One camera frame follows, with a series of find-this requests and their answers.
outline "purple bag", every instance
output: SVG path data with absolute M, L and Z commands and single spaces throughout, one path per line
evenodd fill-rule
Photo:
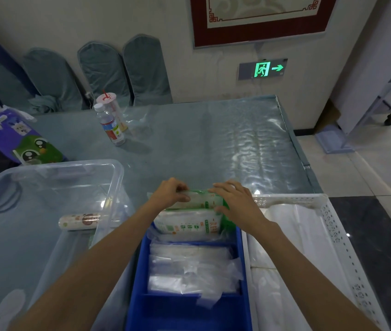
M 11 160 L 26 164 L 67 161 L 66 157 L 23 119 L 34 119 L 27 113 L 0 107 L 0 151 Z

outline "table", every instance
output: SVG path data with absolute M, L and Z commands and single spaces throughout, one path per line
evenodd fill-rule
M 135 208 L 170 177 L 191 189 L 235 178 L 260 194 L 322 192 L 276 96 L 133 109 L 150 129 L 121 147 L 94 111 L 37 116 L 34 128 L 70 160 L 120 161 Z

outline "caster wheel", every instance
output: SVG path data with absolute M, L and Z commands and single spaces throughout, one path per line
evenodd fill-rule
M 389 126 L 389 125 L 391 125 L 391 117 L 389 117 L 389 118 L 387 118 L 385 121 L 384 121 L 384 125 L 385 126 Z

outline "white plastic basket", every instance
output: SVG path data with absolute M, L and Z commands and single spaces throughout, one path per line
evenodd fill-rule
M 308 208 L 316 209 L 323 218 L 329 236 L 333 243 L 336 255 L 344 270 L 347 282 L 352 288 L 357 306 L 365 313 L 380 329 L 389 331 L 390 327 L 384 313 L 378 303 L 364 269 L 355 254 L 355 250 L 344 230 L 338 215 L 335 212 L 329 198 L 325 194 L 270 194 L 254 196 L 254 201 L 259 208 L 269 208 L 275 204 L 299 204 Z M 246 264 L 246 277 L 248 278 L 248 292 L 251 307 L 251 317 L 254 331 L 258 330 L 256 321 L 255 294 L 252 285 L 251 267 L 248 253 L 248 239 L 242 232 L 244 256 Z

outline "bottle cap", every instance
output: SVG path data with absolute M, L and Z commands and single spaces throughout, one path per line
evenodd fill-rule
M 97 112 L 102 112 L 102 111 L 105 110 L 105 107 L 104 107 L 104 105 L 101 104 L 101 103 L 96 103 L 96 104 L 94 105 L 94 110 L 97 111 Z

